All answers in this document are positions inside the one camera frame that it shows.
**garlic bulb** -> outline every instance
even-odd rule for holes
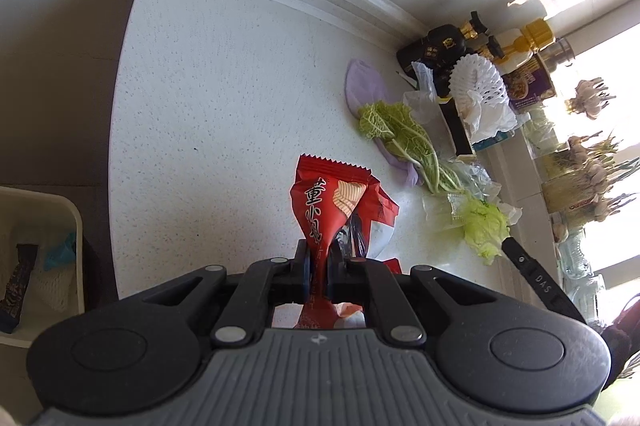
[[[604,168],[604,165],[602,164],[602,161],[600,161],[600,159],[589,159],[589,161],[584,164],[584,168],[587,170],[587,173],[589,173],[589,170],[594,166]]]
[[[554,241],[556,244],[560,244],[569,238],[569,230],[562,222],[556,223],[552,226],[554,233]]]
[[[592,186],[594,190],[596,190],[596,193],[603,194],[607,192],[607,189],[609,188],[609,183],[607,182],[607,180],[603,180],[597,184],[592,184]]]
[[[589,156],[586,152],[581,151],[574,154],[574,161],[577,162],[577,164],[584,164],[588,159]]]
[[[575,98],[566,101],[567,109],[572,113],[585,113],[589,119],[596,119],[600,112],[615,98],[607,93],[609,88],[602,78],[580,80],[575,88]]]
[[[582,144],[579,143],[579,142],[578,143],[574,143],[573,145],[571,143],[569,143],[569,147],[571,148],[571,151],[574,152],[574,153],[578,153],[578,152],[582,152],[582,151],[583,152],[587,152],[587,149],[584,148],[582,146]]]
[[[604,171],[604,168],[602,167],[601,164],[599,164],[599,162],[600,161],[598,161],[598,163],[596,163],[595,161],[588,161],[587,162],[587,175],[589,177],[593,177],[598,172]]]
[[[567,143],[569,143],[569,148],[571,148],[571,149],[574,149],[575,146],[580,145],[581,142],[582,142],[582,140],[577,135],[572,135],[567,140]]]
[[[607,172],[604,170],[604,168],[600,168],[600,170],[598,170],[598,172],[593,177],[591,177],[591,186],[598,186],[601,182],[606,182],[606,178]]]
[[[609,211],[609,202],[606,199],[600,199],[596,204],[596,207],[594,209],[594,214],[596,215],[596,217],[598,217],[600,215],[604,215],[608,211]]]

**blue cloth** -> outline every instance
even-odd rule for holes
[[[76,261],[76,234],[69,233],[65,241],[59,246],[52,247],[47,251],[44,260],[44,270],[50,271],[55,267],[62,267],[68,263]]]

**lettuce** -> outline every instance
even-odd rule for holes
[[[394,156],[411,162],[432,193],[440,191],[441,168],[427,132],[411,117],[403,103],[388,105],[378,101],[360,109],[360,132],[367,138],[378,137]],[[450,171],[445,172],[447,181]],[[451,187],[455,190],[454,181]]]
[[[501,254],[502,242],[509,236],[507,217],[498,206],[471,196],[460,208],[459,216],[464,220],[465,241],[491,265],[494,258]]]

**red snack bag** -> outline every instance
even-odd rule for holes
[[[385,264],[394,275],[402,275],[402,268],[400,267],[400,261],[398,259],[388,259],[382,263]]]
[[[367,188],[371,170],[341,162],[301,155],[291,206],[311,251],[311,294],[298,327],[334,327],[334,305],[322,295],[329,246],[344,226]]]
[[[343,228],[348,247],[338,239],[345,257],[375,259],[391,240],[399,207],[382,190],[380,181],[369,178],[367,189]]]

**speckled countertop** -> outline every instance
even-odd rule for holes
[[[431,263],[501,290],[459,231],[430,233],[424,191],[356,132],[351,58],[400,96],[395,57],[270,0],[135,0],[113,104],[110,217],[120,297],[208,263],[230,273],[292,257],[289,189],[309,153],[372,169],[401,210],[382,258]]]

